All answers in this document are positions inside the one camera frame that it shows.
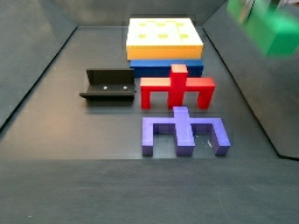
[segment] blue block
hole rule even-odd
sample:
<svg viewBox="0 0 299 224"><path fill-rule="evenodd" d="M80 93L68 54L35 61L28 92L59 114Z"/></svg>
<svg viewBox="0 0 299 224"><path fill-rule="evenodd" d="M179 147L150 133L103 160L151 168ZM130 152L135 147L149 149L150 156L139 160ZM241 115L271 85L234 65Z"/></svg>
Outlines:
<svg viewBox="0 0 299 224"><path fill-rule="evenodd" d="M171 64L185 64L190 77L202 77L203 63L201 59L133 59L130 67L135 69L135 77L170 77Z"/></svg>

